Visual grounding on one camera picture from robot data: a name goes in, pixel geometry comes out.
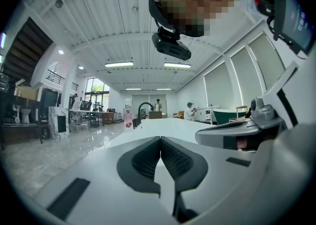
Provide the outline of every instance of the white ceiling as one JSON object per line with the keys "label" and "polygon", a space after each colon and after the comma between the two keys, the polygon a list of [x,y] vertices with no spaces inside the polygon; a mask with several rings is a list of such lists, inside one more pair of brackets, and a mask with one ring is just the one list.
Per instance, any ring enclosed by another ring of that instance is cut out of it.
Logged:
{"label": "white ceiling", "polygon": [[[213,20],[209,36],[194,40],[182,36],[181,41],[192,52],[191,59],[184,62],[154,48],[151,37],[157,27],[149,14],[148,0],[63,0],[62,8],[55,6],[56,0],[24,1],[57,44],[68,47],[92,76],[121,91],[129,87],[180,89],[259,21],[259,17],[246,15],[238,6],[229,9]],[[131,60],[132,68],[104,66]],[[165,62],[192,67],[164,68]]]}

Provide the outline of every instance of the balcony railing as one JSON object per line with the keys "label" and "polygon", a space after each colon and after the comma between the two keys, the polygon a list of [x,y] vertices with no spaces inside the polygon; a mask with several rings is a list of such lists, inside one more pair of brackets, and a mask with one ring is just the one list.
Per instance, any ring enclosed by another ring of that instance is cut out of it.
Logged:
{"label": "balcony railing", "polygon": [[[65,78],[61,77],[60,75],[57,75],[56,73],[50,71],[49,69],[46,72],[45,79],[61,86],[64,86],[65,84]],[[77,89],[78,89],[78,84],[72,83],[71,90],[77,91]]]}

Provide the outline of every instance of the black faucet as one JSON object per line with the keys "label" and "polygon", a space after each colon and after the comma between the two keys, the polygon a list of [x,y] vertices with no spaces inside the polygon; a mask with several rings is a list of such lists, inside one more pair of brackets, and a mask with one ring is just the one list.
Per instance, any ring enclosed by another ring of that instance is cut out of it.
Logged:
{"label": "black faucet", "polygon": [[144,102],[142,103],[139,107],[138,107],[138,119],[139,119],[139,123],[141,123],[141,115],[140,115],[140,108],[142,107],[142,105],[144,104],[148,104],[151,107],[152,112],[154,111],[154,107],[152,104],[148,103],[148,102]]}

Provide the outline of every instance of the display screen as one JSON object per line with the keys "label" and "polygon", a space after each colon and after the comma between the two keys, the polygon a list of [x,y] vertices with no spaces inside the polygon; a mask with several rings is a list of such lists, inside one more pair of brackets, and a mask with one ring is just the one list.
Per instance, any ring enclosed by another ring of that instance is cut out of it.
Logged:
{"label": "display screen", "polygon": [[297,0],[286,0],[285,19],[282,33],[296,42],[302,49],[307,49],[312,42],[314,24]]}

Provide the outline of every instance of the marble floor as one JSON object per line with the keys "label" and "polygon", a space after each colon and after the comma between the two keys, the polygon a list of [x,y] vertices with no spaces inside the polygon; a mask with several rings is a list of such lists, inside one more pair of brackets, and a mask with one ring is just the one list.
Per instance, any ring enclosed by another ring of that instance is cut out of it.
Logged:
{"label": "marble floor", "polygon": [[71,132],[62,140],[39,139],[11,144],[0,152],[12,183],[33,197],[48,181],[90,153],[107,148],[123,132],[124,124],[111,124]]}

